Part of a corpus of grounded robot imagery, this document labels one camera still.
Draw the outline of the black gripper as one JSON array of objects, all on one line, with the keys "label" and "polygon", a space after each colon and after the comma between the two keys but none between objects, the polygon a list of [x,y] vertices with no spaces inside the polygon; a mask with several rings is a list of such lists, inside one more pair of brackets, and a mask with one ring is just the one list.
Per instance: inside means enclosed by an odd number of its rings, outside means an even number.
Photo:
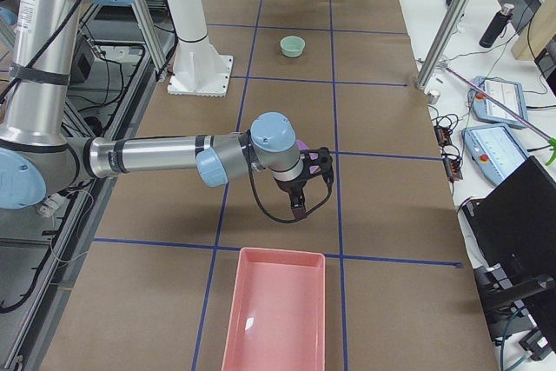
[{"label": "black gripper", "polygon": [[306,218],[306,206],[305,197],[303,195],[303,189],[307,184],[307,180],[297,179],[290,181],[281,181],[275,179],[275,183],[285,193],[288,193],[288,199],[290,202],[290,209],[295,213],[295,219],[305,219]]}]

